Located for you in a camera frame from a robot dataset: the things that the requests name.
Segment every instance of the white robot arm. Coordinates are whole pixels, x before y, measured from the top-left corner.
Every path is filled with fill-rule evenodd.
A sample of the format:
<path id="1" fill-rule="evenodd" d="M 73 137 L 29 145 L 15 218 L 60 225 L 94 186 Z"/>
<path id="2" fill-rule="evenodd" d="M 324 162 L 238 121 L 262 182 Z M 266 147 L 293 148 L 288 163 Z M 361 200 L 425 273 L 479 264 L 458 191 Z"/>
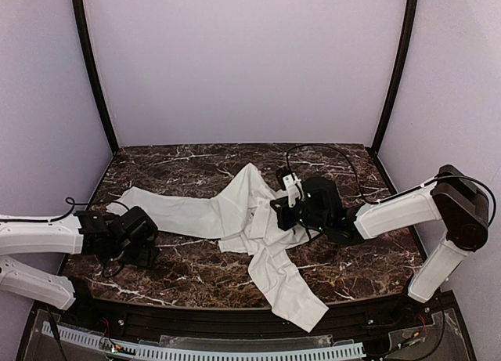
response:
<path id="1" fill-rule="evenodd" d="M 375 204 L 343 209 L 334 182 L 314 177 L 301 184 L 294 174 L 286 172 L 283 188 L 287 197 L 272 200 L 271 205 L 281 229 L 301 224 L 308 234 L 309 229 L 325 233 L 341 245 L 359 244 L 394 229 L 443 220 L 447 233 L 408 287 L 408 296 L 423 303 L 465 257 L 487 241 L 488 199 L 463 177 L 446 165 L 435 178 L 420 186 Z M 157 253 L 152 241 L 156 236 L 157 227 L 138 207 L 120 217 L 91 211 L 58 219 L 0 216 L 0 290 L 66 310 L 76 295 L 70 280 L 6 255 L 60 252 L 96 255 L 102 262 L 115 258 L 138 265 L 137 260 L 148 260 L 150 265 L 152 254 Z M 147 258 L 139 258 L 144 251 Z"/>
<path id="2" fill-rule="evenodd" d="M 120 217 L 93 211 L 77 211 L 59 219 L 0 216 L 0 290 L 67 310 L 77 298 L 67 277 L 44 273 L 8 255 L 86 254 L 102 262 L 114 258 L 138 265 L 137 261 L 151 261 L 156 236 L 157 227 L 138 207 Z"/>
<path id="3" fill-rule="evenodd" d="M 277 176 L 291 174 L 279 171 Z M 468 255 L 487 241 L 488 198 L 473 182 L 452 165 L 442 167 L 437 176 L 403 193 L 374 204 L 343 209 L 334 182 L 323 177 L 306 179 L 301 186 L 303 201 L 287 191 L 288 197 L 272 201 L 279 227 L 301 224 L 307 231 L 326 234 L 342 245 L 360 244 L 383 233 L 431 220 L 442 220 L 447 228 L 440 244 L 413 276 L 407 294 L 424 303 Z"/>

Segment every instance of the white wall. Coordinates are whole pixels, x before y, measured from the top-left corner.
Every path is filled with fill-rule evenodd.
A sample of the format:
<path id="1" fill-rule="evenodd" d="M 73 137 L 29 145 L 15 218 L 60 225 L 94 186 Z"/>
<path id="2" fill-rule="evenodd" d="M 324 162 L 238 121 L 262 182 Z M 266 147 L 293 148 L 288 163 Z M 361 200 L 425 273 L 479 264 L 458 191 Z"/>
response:
<path id="1" fill-rule="evenodd" d="M 87 200 L 111 158 L 71 0 L 0 0 L 0 214 L 54 215 Z M 55 272 L 61 255 L 16 255 Z M 14 360 L 32 300 L 0 291 L 0 360 Z"/>
<path id="2" fill-rule="evenodd" d="M 398 189 L 443 164 L 489 184 L 501 202 L 501 0 L 419 0 L 413 38 L 380 157 Z M 437 226 L 420 227 L 428 250 Z M 478 359 L 499 360 L 501 218 L 453 274 Z"/>
<path id="3" fill-rule="evenodd" d="M 405 0 L 86 0 L 122 146 L 369 145 Z"/>

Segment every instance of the dark marble surface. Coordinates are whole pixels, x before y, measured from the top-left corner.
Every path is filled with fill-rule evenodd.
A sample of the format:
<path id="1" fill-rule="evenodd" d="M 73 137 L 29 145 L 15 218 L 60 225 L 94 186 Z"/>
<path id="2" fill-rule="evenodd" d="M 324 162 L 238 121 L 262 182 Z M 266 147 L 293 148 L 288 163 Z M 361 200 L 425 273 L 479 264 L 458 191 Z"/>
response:
<path id="1" fill-rule="evenodd" d="M 367 197 L 389 195 L 361 145 L 337 145 L 356 166 Z M 96 202 L 117 199 L 131 186 L 163 195 L 205 197 L 218 194 L 247 163 L 256 165 L 275 190 L 275 169 L 285 164 L 290 145 L 145 146 L 122 149 L 114 158 Z M 361 204 L 355 177 L 335 151 L 305 148 L 291 165 L 300 178 L 324 175 L 337 183 L 344 206 Z M 96 205 L 94 209 L 104 209 Z M 190 308 L 268 306 L 247 275 L 251 257 L 221 253 L 215 241 L 161 233 L 154 269 L 127 266 L 105 279 L 92 256 L 72 255 L 63 275 L 84 279 L 96 298 L 146 305 Z M 287 251 L 312 291 L 325 303 L 398 293 L 422 264 L 410 232 L 400 229 L 353 247 L 338 247 L 324 236 Z"/>

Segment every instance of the wrinkled fabric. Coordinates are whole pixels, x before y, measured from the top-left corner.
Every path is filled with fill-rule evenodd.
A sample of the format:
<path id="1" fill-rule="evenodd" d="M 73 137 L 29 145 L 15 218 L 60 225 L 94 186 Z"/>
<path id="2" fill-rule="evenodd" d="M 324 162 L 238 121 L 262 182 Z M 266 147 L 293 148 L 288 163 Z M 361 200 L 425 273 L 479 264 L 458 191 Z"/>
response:
<path id="1" fill-rule="evenodd" d="M 248 164 L 211 199 L 166 197 L 132 187 L 119 201 L 130 208 L 141 207 L 161 231 L 219 239 L 222 252 L 253 255 L 249 276 L 272 312 L 310 332 L 328 308 L 312 293 L 286 253 L 307 242 L 308 236 L 300 227 L 288 231 L 278 227 L 269 201 L 281 196 Z M 119 204 L 107 209 L 124 213 Z"/>

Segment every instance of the black frame pole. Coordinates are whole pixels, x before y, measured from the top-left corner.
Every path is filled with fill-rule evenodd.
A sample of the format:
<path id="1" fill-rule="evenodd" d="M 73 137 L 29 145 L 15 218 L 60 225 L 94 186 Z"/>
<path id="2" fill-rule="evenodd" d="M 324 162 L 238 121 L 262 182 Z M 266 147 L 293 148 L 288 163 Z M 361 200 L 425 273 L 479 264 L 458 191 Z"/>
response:
<path id="1" fill-rule="evenodd" d="M 80 38 L 81 51 L 84 55 L 85 67 L 87 68 L 88 80 L 91 83 L 92 93 L 96 102 L 99 117 L 103 124 L 108 144 L 110 145 L 111 152 L 115 154 L 119 150 L 117 137 L 113 125 L 111 124 L 110 114 L 106 107 L 104 100 L 103 89 L 99 81 L 97 73 L 96 61 L 92 52 L 91 39 L 88 34 L 87 20 L 85 19 L 84 0 L 71 0 L 73 3 L 73 11 L 75 14 L 75 21 L 77 22 L 78 37 Z"/>
<path id="2" fill-rule="evenodd" d="M 376 135 L 374 136 L 372 150 L 375 154 L 379 153 L 381 144 L 383 143 L 384 134 L 390 122 L 391 112 L 395 105 L 398 87 L 402 79 L 404 71 L 405 59 L 407 58 L 407 51 L 409 50 L 410 37 L 413 32 L 414 16 L 416 15 L 417 0 L 407 0 L 405 4 L 405 15 L 402 24 L 402 33 L 400 34 L 400 42 L 398 43 L 397 56 L 395 58 L 395 65 L 393 66 L 393 73 L 391 74 L 390 86 L 384 101 L 383 111 L 379 124 L 377 126 Z"/>

